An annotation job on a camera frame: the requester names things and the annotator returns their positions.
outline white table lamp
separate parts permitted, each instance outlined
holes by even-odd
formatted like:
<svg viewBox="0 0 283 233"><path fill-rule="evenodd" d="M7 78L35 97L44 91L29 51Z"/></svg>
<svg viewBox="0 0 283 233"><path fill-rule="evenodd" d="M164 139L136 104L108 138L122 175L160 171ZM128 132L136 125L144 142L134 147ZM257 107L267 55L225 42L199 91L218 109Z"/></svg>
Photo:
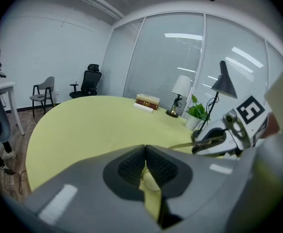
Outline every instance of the white table lamp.
<svg viewBox="0 0 283 233"><path fill-rule="evenodd" d="M171 117L178 117L179 115L176 113L176 108L179 105L179 101L181 100L180 96L187 97L190 90L190 81L191 79L187 76L180 75L174 85L174 88L172 89L172 92L177 94L177 98L174 100L174 104L171 108L171 110L166 111L166 114L168 114Z"/></svg>

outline office chair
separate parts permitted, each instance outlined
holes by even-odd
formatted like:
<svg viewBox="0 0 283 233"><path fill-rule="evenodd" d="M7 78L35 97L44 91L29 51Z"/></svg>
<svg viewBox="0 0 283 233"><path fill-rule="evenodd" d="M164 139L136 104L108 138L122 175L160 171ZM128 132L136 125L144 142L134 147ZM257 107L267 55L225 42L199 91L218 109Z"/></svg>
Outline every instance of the office chair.
<svg viewBox="0 0 283 233"><path fill-rule="evenodd" d="M97 83L100 80L102 73L98 70L98 65L89 64L88 70L84 72L83 81L81 85L81 91L76 91L77 83L70 84L74 87L74 92L69 93L73 99L87 97L87 96L96 96L97 95Z"/></svg>
<svg viewBox="0 0 283 233"><path fill-rule="evenodd" d="M47 99L51 100L52 106L54 107L52 94L51 94L54 88L54 80L55 80L54 77L48 77L43 83L36 84L33 86L33 95L30 96L30 99L32 100L33 117L35 117L34 101L41 102L41 105L44 109L44 114L46 114L46 100ZM37 88L37 92L38 92L38 94L36 95L35 95L35 87ZM45 94L44 95L40 94L39 90L45 90Z"/></svg>

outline white lampshade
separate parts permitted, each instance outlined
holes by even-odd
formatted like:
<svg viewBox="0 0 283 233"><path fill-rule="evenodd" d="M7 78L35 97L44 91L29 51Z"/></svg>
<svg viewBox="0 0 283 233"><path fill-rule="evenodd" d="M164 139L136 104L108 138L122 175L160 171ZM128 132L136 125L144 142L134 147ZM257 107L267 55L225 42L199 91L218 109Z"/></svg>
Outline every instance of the white lampshade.
<svg viewBox="0 0 283 233"><path fill-rule="evenodd" d="M180 75L172 92L187 97L190 90L190 81L191 79L189 77Z"/></svg>

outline chair seat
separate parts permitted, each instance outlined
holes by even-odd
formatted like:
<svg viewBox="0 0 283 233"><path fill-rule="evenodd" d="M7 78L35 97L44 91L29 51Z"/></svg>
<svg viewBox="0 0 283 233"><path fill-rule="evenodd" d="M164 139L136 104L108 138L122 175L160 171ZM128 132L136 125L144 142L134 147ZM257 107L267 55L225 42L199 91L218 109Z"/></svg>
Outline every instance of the chair seat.
<svg viewBox="0 0 283 233"><path fill-rule="evenodd" d="M74 92L71 92L69 93L69 95L76 99L76 98L81 98L81 97L87 97L87 96L95 96L97 94L97 92L93 92L93 93L84 93L82 91L74 91Z"/></svg>
<svg viewBox="0 0 283 233"><path fill-rule="evenodd" d="M44 101L45 95L44 94L36 94L36 95L30 96L30 99L33 100L33 101L37 101L37 102Z"/></svg>

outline table leg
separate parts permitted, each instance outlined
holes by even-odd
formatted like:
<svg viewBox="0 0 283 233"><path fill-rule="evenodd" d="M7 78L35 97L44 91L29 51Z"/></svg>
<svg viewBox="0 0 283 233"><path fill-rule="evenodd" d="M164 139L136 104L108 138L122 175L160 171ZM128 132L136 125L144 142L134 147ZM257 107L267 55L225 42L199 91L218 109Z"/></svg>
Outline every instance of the table leg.
<svg viewBox="0 0 283 233"><path fill-rule="evenodd" d="M16 123L20 129L20 132L22 135L25 135L21 122L20 122L20 118L19 115L16 111L16 101L15 101L15 93L14 93L14 89L13 87L8 91L8 97L9 97L9 102L10 102L10 107L11 107L11 113L14 115L14 118L16 120Z"/></svg>

